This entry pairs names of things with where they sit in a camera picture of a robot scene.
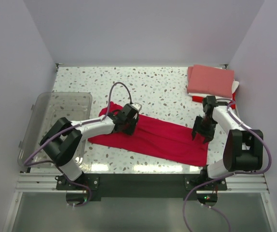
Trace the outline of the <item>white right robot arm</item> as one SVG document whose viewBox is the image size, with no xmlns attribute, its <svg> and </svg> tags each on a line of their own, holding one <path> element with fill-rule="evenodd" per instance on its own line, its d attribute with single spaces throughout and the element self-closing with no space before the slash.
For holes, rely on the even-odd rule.
<svg viewBox="0 0 277 232">
<path fill-rule="evenodd" d="M 229 99 L 215 96 L 203 98 L 203 116 L 197 116 L 192 129 L 192 139 L 203 137 L 203 144 L 214 139 L 219 125 L 227 135 L 222 159 L 207 165 L 201 171 L 199 185 L 205 190 L 216 185 L 217 178 L 239 172 L 252 173 L 263 165 L 263 133 L 245 125 L 232 111 Z"/>
</svg>

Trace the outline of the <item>crimson red t-shirt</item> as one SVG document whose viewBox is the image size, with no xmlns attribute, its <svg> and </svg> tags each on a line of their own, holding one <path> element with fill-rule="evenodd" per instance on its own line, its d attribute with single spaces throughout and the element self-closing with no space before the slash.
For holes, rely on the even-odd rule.
<svg viewBox="0 0 277 232">
<path fill-rule="evenodd" d="M 140 115 L 133 135 L 122 132 L 88 139 L 97 145 L 115 147 L 192 166 L 205 166 L 208 144 L 204 137 L 192 139 L 192 129 Z"/>
</svg>

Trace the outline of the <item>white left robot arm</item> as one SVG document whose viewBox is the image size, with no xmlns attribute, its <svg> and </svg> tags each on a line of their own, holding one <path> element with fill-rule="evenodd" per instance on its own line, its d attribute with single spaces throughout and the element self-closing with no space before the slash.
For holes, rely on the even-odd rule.
<svg viewBox="0 0 277 232">
<path fill-rule="evenodd" d="M 118 132 L 133 135 L 141 108 L 139 103 L 128 103 L 121 110 L 84 121 L 69 121 L 62 117 L 44 135 L 40 148 L 67 177 L 67 184 L 72 189 L 80 189 L 85 183 L 84 172 L 73 159 L 79 143 Z"/>
</svg>

